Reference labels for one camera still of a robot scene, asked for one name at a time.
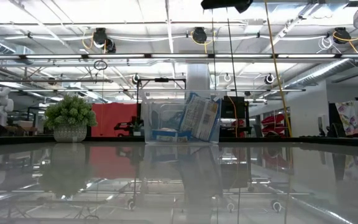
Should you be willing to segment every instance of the hanging cable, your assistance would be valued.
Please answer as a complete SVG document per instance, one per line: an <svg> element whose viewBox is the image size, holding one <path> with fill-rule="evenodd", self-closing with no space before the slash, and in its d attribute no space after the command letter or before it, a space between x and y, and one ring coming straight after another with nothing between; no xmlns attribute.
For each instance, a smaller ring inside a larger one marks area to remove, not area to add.
<svg viewBox="0 0 358 224"><path fill-rule="evenodd" d="M275 69L275 72L276 72L278 87L279 87L280 95L281 95L282 102L283 102L285 121L287 122L287 126L288 126L288 133L289 133L290 137L292 138L292 130L291 130L290 120L288 118L287 106L285 104L284 93L283 93L283 89L281 87L280 77L278 76L277 60L276 60L276 56L275 56L275 52L274 52L272 27L270 26L269 10L267 9L267 0L264 0L264 3L265 3L265 10L266 10L266 17L267 17L268 32L269 32L269 35L270 35L270 44L272 45L272 55L273 55L273 61L274 61L274 69ZM288 154L289 154L288 157L290 158L290 163L288 165L288 169L291 170L291 166L292 166L292 164L291 164L292 163L292 161L291 161L292 160L292 148L290 148ZM287 224L288 203L289 203L289 200L290 200L290 191L291 191L291 175L290 174L288 175L288 190L287 191L288 191L287 192L287 197L285 199L284 224Z"/></svg>
<svg viewBox="0 0 358 224"><path fill-rule="evenodd" d="M90 45L89 47L85 44L85 39L82 39L82 45L84 45L84 47L85 47L86 49L91 49L91 48L92 48L92 46L93 46L93 36L94 36L94 32L92 33L91 45Z"/></svg>
<svg viewBox="0 0 358 224"><path fill-rule="evenodd" d="M355 39L342 39L342 38L339 38L337 36L335 36L336 34L336 31L333 33L333 37L337 38L338 40L343 40L343 41L355 41L355 40L358 40L358 37L356 37Z"/></svg>
<svg viewBox="0 0 358 224"><path fill-rule="evenodd" d="M194 31L191 31L191 33L190 33L190 36L191 36L191 39L193 40L193 42L194 42L195 44L198 44L198 45L203 45L203 46L204 46L204 49L205 49L205 53L207 53L206 46L207 46L208 44L214 42L214 36L215 36L214 30L212 30L212 40L210 40L208 43L203 43L203 44L199 44L199 43L197 43L197 41L194 40L194 38L193 38L193 33L194 33Z"/></svg>

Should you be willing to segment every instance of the white humanoid robot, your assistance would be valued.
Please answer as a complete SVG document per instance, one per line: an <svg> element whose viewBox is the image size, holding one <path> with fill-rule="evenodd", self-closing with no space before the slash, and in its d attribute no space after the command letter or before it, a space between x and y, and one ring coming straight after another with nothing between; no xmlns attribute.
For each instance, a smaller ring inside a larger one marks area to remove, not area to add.
<svg viewBox="0 0 358 224"><path fill-rule="evenodd" d="M0 87L0 125L6 126L7 112L13 111L13 100L8 98L11 89L8 87Z"/></svg>

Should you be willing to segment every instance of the yellow cable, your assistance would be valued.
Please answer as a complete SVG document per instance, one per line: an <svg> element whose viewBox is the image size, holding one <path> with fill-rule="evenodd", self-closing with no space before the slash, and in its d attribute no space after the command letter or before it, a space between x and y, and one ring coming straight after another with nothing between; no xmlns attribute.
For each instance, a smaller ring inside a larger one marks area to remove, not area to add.
<svg viewBox="0 0 358 224"><path fill-rule="evenodd" d="M84 47L85 47L86 49L92 48L92 46L93 46L93 35L94 35L94 32L92 33L91 45L90 45L89 47L85 44L84 39L82 39L82 45L84 45Z"/></svg>
<svg viewBox="0 0 358 224"><path fill-rule="evenodd" d="M206 46L207 46L208 44L212 43L212 41L215 41L215 32L213 33L212 40L209 41L208 43L203 43L203 44L199 44L199 43L197 43L197 42L194 40L194 38L193 38L193 33L194 33L194 31L191 31L191 33L190 33L190 36L191 36L192 41L193 41L195 44L203 45L203 46L204 46L204 49L205 49L205 53L207 53L207 51L206 51Z"/></svg>
<svg viewBox="0 0 358 224"><path fill-rule="evenodd" d="M337 36L335 36L336 34L336 31L333 33L333 37L337 38L338 40L343 40L343 41L355 41L355 40L358 40L358 37L356 37L355 39L342 39L342 38L339 38Z"/></svg>
<svg viewBox="0 0 358 224"><path fill-rule="evenodd" d="M353 50L358 53L357 49L354 47L353 43L351 41L349 41L349 44L352 46Z"/></svg>
<svg viewBox="0 0 358 224"><path fill-rule="evenodd" d="M274 44L273 44L273 36L272 36L272 27L270 26L269 11L267 10L267 0L264 0L264 2L265 2L266 17L267 17L268 33L269 33L269 37L270 37L270 44L272 45L272 55L273 55L273 61L274 61L274 69L275 69L275 72L276 72L276 78L277 78L277 82L278 82L278 87L280 89L281 99L283 101L285 121L287 122L288 132L290 134L290 137L292 138L292 130L291 130L290 120L288 119L287 106L285 104L284 93L283 93L283 89L281 87L280 77L278 76L277 61L276 61L276 56L275 56L275 52L274 52ZM289 154L288 158L290 159L290 163L288 165L288 168L289 168L288 171L291 171L291 167L292 167L292 147L290 147L288 154ZM288 213L288 203L290 201L290 191L291 191L291 174L288 174L288 192L287 192L287 197L285 199L284 224L287 224L287 213Z"/></svg>

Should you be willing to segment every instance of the plastic container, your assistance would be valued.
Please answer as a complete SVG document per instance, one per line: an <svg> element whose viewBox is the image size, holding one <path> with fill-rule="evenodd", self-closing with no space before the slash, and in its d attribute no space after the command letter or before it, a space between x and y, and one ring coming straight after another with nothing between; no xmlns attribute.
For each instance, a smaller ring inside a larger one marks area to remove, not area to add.
<svg viewBox="0 0 358 224"><path fill-rule="evenodd" d="M142 90L147 144L217 144L222 91Z"/></svg>

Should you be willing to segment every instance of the red wall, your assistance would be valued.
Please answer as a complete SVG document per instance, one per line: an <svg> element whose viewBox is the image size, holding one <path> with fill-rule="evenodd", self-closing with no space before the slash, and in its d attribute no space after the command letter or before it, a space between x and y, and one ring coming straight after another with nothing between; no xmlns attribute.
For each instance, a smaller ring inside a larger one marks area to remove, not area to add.
<svg viewBox="0 0 358 224"><path fill-rule="evenodd" d="M97 126L92 127L92 137L117 137L120 133L127 136L127 131L114 131L114 127L117 123L128 122L132 116L136 116L136 104L93 104L92 110L96 113L98 122Z"/></svg>
<svg viewBox="0 0 358 224"><path fill-rule="evenodd" d="M126 157L117 155L117 147L91 147L89 163L94 169L94 176L106 179L134 178L135 167Z"/></svg>

